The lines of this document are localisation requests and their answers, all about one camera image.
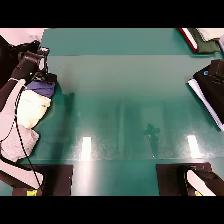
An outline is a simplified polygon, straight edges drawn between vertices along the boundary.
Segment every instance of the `folded clothing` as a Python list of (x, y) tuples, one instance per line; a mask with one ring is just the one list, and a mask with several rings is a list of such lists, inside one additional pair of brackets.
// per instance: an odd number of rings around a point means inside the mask
[(51, 99), (32, 90), (23, 91), (17, 108), (18, 124), (25, 128), (33, 128), (46, 113), (50, 102)]
[(198, 45), (187, 28), (177, 28), (183, 35), (185, 41), (194, 53), (197, 52)]
[(204, 41), (219, 39), (224, 35), (224, 28), (196, 28)]
[(214, 76), (207, 75), (209, 67), (210, 65), (196, 72), (193, 77), (221, 123), (224, 124), (224, 83), (219, 83)]
[(197, 31), (196, 28), (187, 28), (191, 35), (193, 36), (194, 40), (196, 41), (198, 48), (197, 53), (199, 54), (208, 54), (208, 53), (214, 53), (217, 51), (220, 51), (219, 45), (216, 41), (210, 40), (207, 42), (204, 42), (201, 35)]
[[(26, 129), (19, 125), (19, 132), (22, 138), (24, 149), (29, 156), (39, 138), (39, 134), (32, 129)], [(13, 127), (9, 136), (1, 143), (1, 154), (8, 160), (17, 162), (18, 159), (25, 158), (21, 142), (16, 127)]]
[(206, 98), (205, 98), (203, 92), (201, 91), (201, 88), (198, 85), (197, 81), (195, 79), (191, 79), (191, 80), (188, 81), (188, 84), (194, 90), (194, 92), (197, 94), (199, 99), (201, 99), (201, 101), (204, 103), (204, 105), (208, 109), (209, 113), (212, 115), (213, 119), (215, 120), (216, 124), (221, 129), (221, 131), (224, 131), (224, 124), (220, 121), (218, 115), (216, 114), (214, 109), (211, 107), (209, 102), (206, 100)]
[(55, 83), (32, 81), (27, 85), (28, 90), (33, 90), (42, 96), (51, 98), (54, 94)]
[(220, 48), (222, 49), (222, 53), (224, 53), (224, 35), (220, 37), (218, 43)]

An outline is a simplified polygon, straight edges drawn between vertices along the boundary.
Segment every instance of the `dark mat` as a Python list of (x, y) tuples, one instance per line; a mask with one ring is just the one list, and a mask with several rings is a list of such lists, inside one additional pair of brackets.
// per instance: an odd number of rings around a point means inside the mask
[(160, 196), (180, 196), (176, 168), (180, 165), (195, 166), (198, 170), (212, 171), (210, 163), (156, 164)]
[[(38, 189), (36, 196), (70, 196), (72, 185), (73, 165), (37, 165), (33, 164), (36, 171), (45, 173), (43, 192)], [(27, 191), (32, 189), (14, 188), (12, 196), (27, 196)]]

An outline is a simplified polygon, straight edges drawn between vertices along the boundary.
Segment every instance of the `white wall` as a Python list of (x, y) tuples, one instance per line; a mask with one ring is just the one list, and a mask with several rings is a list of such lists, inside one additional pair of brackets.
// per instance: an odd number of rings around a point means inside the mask
[(19, 45), (34, 40), (41, 41), (47, 28), (0, 28), (0, 35), (10, 44)]

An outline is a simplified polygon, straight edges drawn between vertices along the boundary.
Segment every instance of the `red cloth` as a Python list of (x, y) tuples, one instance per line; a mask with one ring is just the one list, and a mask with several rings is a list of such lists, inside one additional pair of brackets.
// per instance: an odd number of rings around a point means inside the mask
[(197, 52), (197, 48), (195, 48), (195, 47), (193, 46), (193, 44), (191, 43), (191, 41), (190, 41), (189, 38), (187, 37), (186, 33), (184, 32), (183, 28), (177, 28), (177, 29), (182, 33), (182, 35), (184, 36), (185, 41), (188, 43), (188, 45), (190, 46), (190, 48), (192, 49), (192, 51), (193, 51), (194, 53), (196, 53), (196, 52)]

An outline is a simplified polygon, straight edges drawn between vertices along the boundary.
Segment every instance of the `glossy green tabletop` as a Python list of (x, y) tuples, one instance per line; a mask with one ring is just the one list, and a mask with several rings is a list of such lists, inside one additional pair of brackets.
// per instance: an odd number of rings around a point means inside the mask
[(157, 163), (224, 178), (224, 133), (186, 84), (221, 54), (193, 55), (171, 28), (49, 29), (42, 46), (58, 85), (30, 159), (73, 164), (72, 195), (159, 195)]

